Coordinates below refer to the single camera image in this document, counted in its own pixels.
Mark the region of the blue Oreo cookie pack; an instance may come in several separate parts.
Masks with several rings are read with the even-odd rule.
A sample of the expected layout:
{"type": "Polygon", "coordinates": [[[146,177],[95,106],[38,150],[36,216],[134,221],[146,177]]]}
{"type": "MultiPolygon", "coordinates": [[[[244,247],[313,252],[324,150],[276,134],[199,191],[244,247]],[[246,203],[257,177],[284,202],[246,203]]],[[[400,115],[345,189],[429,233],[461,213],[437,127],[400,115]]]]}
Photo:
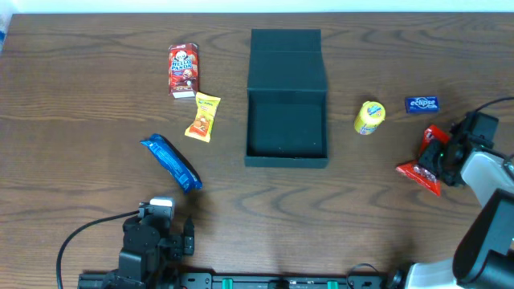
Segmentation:
{"type": "Polygon", "coordinates": [[[162,135],[154,133],[147,139],[141,140],[157,159],[160,165],[174,178],[184,194],[203,187],[201,178],[189,162],[162,135]]]}

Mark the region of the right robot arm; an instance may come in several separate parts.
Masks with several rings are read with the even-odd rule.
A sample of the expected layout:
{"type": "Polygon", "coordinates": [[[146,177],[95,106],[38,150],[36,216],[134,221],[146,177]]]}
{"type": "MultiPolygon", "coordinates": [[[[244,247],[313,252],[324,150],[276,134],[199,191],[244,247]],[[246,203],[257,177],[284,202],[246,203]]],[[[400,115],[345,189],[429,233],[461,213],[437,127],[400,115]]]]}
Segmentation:
{"type": "Polygon", "coordinates": [[[465,185],[482,209],[452,258],[415,263],[401,288],[513,286],[513,158],[494,150],[498,119],[472,111],[449,133],[431,125],[418,158],[396,170],[439,195],[441,185],[465,185]]]}

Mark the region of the yellow snack packet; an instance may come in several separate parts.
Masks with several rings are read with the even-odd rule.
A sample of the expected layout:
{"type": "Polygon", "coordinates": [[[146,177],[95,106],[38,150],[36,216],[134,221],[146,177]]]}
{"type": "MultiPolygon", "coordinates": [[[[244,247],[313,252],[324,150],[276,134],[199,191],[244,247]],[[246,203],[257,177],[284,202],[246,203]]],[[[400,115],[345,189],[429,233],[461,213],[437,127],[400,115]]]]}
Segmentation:
{"type": "Polygon", "coordinates": [[[214,126],[214,118],[221,99],[198,92],[195,100],[198,110],[194,121],[186,129],[185,135],[209,143],[214,126]]]}

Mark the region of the red Hello Panda box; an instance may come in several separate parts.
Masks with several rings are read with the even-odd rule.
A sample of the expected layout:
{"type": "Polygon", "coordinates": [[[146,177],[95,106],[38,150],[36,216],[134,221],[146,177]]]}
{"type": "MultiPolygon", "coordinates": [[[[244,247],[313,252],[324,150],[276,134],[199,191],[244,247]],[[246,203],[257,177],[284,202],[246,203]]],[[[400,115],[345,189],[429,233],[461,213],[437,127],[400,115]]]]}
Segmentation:
{"type": "Polygon", "coordinates": [[[169,48],[169,95],[175,99],[195,97],[199,89],[199,58],[196,43],[169,48]]]}

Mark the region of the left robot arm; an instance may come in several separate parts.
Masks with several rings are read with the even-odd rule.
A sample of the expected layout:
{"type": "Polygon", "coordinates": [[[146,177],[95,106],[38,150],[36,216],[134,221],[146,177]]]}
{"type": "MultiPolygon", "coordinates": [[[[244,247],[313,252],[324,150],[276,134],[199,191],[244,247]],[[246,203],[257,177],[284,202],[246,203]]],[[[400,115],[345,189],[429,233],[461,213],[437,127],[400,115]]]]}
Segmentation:
{"type": "Polygon", "coordinates": [[[104,278],[103,288],[179,288],[175,265],[194,254],[194,224],[187,218],[183,231],[171,231],[173,208],[144,204],[123,224],[118,268],[104,278]]]}

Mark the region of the red candy bag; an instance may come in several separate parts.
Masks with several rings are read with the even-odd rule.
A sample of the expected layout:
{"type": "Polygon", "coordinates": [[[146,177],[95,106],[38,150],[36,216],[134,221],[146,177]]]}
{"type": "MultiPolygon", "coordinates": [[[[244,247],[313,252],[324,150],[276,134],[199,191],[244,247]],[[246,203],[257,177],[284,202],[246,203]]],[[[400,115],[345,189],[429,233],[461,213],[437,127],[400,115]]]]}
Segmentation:
{"type": "Polygon", "coordinates": [[[432,124],[423,133],[419,154],[415,160],[396,167],[396,171],[416,181],[438,197],[441,195],[441,181],[438,179],[443,150],[450,137],[432,124]]]}

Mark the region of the dark green box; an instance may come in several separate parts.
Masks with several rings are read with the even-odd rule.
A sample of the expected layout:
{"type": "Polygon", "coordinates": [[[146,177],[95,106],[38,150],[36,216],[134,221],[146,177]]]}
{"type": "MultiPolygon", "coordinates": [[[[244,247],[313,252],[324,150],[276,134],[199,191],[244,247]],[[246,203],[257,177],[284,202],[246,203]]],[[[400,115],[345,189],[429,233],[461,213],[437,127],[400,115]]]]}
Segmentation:
{"type": "Polygon", "coordinates": [[[247,97],[247,167],[327,166],[328,81],[319,30],[252,30],[247,97]]]}

